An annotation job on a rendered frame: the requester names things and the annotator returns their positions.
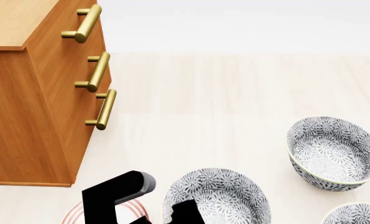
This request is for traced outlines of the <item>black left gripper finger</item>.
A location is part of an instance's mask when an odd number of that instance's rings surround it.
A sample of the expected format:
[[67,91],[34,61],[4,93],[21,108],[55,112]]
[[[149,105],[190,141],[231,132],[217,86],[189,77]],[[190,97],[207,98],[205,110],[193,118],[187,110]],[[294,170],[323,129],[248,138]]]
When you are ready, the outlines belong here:
[[205,224],[194,199],[177,203],[172,210],[169,224]]
[[155,186],[153,176],[132,170],[83,190],[85,224],[118,224],[115,206],[148,194]]

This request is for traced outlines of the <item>black white patterned bowl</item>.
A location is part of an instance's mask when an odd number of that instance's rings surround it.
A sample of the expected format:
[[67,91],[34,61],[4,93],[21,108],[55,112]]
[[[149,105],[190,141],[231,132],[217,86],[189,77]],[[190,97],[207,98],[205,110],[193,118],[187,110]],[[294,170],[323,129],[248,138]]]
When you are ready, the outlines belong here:
[[370,203],[344,203],[328,212],[321,224],[370,224]]
[[289,128],[286,141],[292,167],[316,188],[345,192],[370,181],[370,134],[357,124],[308,117]]
[[163,223],[172,221],[173,205],[192,199],[205,224],[271,224],[261,188],[230,169],[198,169],[176,180],[162,203]]

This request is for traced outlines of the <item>wooden cabinet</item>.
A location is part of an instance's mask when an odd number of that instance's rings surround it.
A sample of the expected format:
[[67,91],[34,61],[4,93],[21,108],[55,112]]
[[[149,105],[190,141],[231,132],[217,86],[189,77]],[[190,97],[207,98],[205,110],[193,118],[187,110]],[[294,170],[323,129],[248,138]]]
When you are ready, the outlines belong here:
[[0,0],[0,185],[69,187],[111,84],[108,66],[98,91],[87,82],[107,52],[100,16],[85,43],[63,39],[98,0]]

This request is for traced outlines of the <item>white plate with red stripes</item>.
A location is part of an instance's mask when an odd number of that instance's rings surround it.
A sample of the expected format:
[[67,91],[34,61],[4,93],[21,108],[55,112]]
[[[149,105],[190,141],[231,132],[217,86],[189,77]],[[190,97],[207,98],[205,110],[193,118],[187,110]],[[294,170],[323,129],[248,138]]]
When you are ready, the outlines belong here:
[[[149,220],[149,215],[146,207],[138,199],[132,199],[125,203],[115,206],[116,218],[118,224],[130,224],[138,218],[146,217]],[[80,201],[63,216],[61,224],[85,224],[85,216],[83,203]]]

